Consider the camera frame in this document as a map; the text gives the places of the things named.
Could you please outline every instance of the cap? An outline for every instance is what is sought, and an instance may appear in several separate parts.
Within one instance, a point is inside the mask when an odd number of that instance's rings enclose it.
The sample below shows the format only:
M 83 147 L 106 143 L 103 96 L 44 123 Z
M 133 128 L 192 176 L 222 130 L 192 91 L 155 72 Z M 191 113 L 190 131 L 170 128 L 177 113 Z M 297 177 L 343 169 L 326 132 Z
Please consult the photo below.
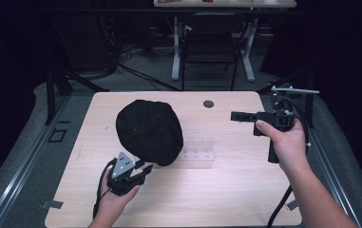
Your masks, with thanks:
M 167 103 L 132 102 L 119 112 L 116 131 L 128 152 L 160 166 L 171 164 L 183 148 L 181 124 Z

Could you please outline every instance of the hand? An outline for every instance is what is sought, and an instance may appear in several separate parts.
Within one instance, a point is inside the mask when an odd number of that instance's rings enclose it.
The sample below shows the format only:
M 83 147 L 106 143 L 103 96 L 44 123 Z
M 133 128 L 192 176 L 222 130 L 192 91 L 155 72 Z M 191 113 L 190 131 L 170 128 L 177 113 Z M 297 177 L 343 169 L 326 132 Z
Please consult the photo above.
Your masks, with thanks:
M 109 190 L 107 187 L 108 173 L 109 169 L 104 174 L 101 194 Z M 127 194 L 120 197 L 110 191 L 106 192 L 100 201 L 97 216 L 88 227 L 111 227 L 124 211 L 124 207 L 136 196 L 139 188 L 140 186 L 137 185 Z
M 256 126 L 273 141 L 280 167 L 287 175 L 295 170 L 309 167 L 305 134 L 299 119 L 295 119 L 295 126 L 287 132 L 281 132 L 261 120 L 256 121 Z

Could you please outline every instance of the metal stand leg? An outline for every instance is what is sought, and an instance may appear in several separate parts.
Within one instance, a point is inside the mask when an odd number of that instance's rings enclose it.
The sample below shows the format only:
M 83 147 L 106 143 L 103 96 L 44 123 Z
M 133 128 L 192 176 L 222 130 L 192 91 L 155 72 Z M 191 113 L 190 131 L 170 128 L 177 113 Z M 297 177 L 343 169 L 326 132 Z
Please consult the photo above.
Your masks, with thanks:
M 257 18 L 254 19 L 253 22 L 249 23 L 248 32 L 247 32 L 248 42 L 246 44 L 246 49 L 241 52 L 246 78 L 248 79 L 248 82 L 251 83 L 255 81 L 255 75 L 254 71 L 252 70 L 251 62 L 249 60 L 249 53 L 251 52 L 252 44 L 255 39 L 256 29 L 257 29 Z
M 180 55 L 180 40 L 179 40 L 179 24 L 178 17 L 174 18 L 174 64 L 172 66 L 172 80 L 178 81 L 180 78 L 180 66 L 181 66 L 181 55 Z

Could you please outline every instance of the table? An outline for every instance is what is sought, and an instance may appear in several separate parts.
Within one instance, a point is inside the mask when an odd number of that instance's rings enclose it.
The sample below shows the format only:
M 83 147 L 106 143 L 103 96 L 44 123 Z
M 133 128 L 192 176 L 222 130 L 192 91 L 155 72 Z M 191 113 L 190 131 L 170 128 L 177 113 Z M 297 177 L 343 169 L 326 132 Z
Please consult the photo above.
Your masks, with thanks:
M 154 164 L 115 226 L 267 224 L 289 182 L 277 164 L 267 162 L 269 139 L 254 136 L 253 123 L 230 121 L 231 111 L 263 111 L 255 92 L 103 92 L 94 95 L 86 113 L 53 199 L 63 205 L 49 209 L 47 227 L 88 226 L 106 163 L 121 151 L 137 160 L 121 146 L 115 127 L 119 111 L 137 99 L 172 105 L 185 143 L 171 165 Z M 214 106 L 205 107 L 205 101 Z M 186 149 L 202 142 L 206 156 L 184 157 Z M 287 203 L 293 200 L 292 194 Z M 300 222 L 297 209 L 282 208 L 275 225 Z
M 295 0 L 213 0 L 213 2 L 203 2 L 202 0 L 176 0 L 173 2 L 161 3 L 159 0 L 154 0 L 154 6 L 158 8 L 274 8 L 274 9 L 287 9 L 296 6 Z M 249 23 L 246 37 L 248 39 L 245 50 L 241 51 L 242 62 L 245 68 L 246 78 L 249 82 L 255 81 L 254 71 L 252 70 L 251 62 L 249 61 L 249 54 L 251 52 L 252 44 L 255 39 L 257 30 L 257 19 Z M 179 72 L 181 66 L 181 55 L 179 49 L 179 22 L 178 17 L 174 19 L 174 64 L 172 66 L 172 80 L 179 79 Z

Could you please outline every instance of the wire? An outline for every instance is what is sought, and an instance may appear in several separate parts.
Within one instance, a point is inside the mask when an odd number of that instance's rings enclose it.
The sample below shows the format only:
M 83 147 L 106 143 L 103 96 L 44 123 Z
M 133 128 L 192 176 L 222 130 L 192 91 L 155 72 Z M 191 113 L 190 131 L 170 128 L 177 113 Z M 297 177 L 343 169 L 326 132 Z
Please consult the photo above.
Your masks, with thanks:
M 132 69 L 132 68 L 129 68 L 123 64 L 118 64 L 119 67 L 121 67 L 123 70 L 133 74 L 134 76 L 136 77 L 139 77 L 139 78 L 142 78 L 144 80 L 146 80 L 148 83 L 150 83 L 152 86 L 154 86 L 156 89 L 158 89 L 155 85 L 153 85 L 152 83 L 155 83 L 155 84 L 158 84 L 158 85 L 161 85 L 161 86 L 165 86 L 165 87 L 168 87 L 172 90 L 175 90 L 175 91 L 181 91 L 180 89 L 174 87 L 174 86 L 171 86 L 169 84 L 166 84 L 166 83 L 163 83 L 161 82 L 160 80 L 150 76 L 150 75 L 147 75 L 145 73 L 141 73 L 140 71 L 137 71 L 135 69 Z

